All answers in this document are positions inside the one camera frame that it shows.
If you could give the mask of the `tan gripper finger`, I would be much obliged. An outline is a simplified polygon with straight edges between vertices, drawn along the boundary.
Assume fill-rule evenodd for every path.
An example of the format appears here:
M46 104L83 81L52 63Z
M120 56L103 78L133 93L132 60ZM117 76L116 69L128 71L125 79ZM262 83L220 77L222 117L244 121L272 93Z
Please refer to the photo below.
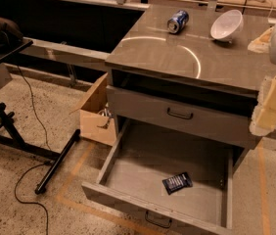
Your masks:
M261 83L253 110L250 132L266 136L276 128L276 76L266 76Z
M273 27L268 28L248 45L248 50L255 53L268 53L272 31Z

